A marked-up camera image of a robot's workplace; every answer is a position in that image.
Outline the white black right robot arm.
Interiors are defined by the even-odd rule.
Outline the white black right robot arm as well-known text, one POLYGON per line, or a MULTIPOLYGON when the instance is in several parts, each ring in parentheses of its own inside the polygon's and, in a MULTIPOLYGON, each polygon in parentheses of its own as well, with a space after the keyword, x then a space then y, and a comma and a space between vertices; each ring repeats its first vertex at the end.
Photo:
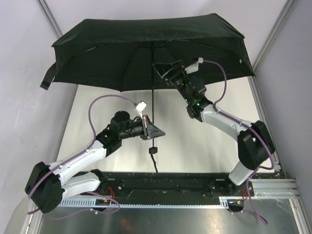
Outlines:
POLYGON ((187 67, 181 60, 173 63, 154 62, 153 68, 167 85, 175 87, 182 95, 190 118, 218 128, 237 142, 239 162, 227 175, 224 185, 224 189, 233 194, 238 186, 263 167, 265 160, 271 161, 269 169, 274 168, 275 146, 264 122, 238 118, 206 98, 203 80, 190 75, 199 70, 200 64, 207 62, 204 58, 198 58, 187 67))

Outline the black folding umbrella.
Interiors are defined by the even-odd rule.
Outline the black folding umbrella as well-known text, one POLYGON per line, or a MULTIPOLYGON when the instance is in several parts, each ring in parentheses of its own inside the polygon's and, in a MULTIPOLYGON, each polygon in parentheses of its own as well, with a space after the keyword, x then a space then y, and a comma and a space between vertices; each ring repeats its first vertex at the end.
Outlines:
POLYGON ((175 89, 156 73, 154 62, 195 57, 208 60, 190 76, 204 85, 252 76, 244 36, 215 13, 171 19, 85 19, 54 44, 55 63, 41 88, 53 82, 120 92, 175 89))

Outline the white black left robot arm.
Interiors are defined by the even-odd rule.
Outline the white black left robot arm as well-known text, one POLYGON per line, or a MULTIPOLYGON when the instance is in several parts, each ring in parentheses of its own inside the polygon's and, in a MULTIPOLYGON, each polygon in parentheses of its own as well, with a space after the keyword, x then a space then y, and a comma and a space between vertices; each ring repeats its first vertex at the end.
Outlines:
POLYGON ((80 176, 77 173, 110 156, 121 147, 122 140, 132 137, 152 140, 164 135, 165 132, 156 127, 147 115, 131 119, 126 111, 116 112, 110 124, 80 151, 51 165, 37 163, 29 176, 25 192, 38 211, 49 213, 63 200, 93 192, 103 184, 106 179, 100 170, 80 176))

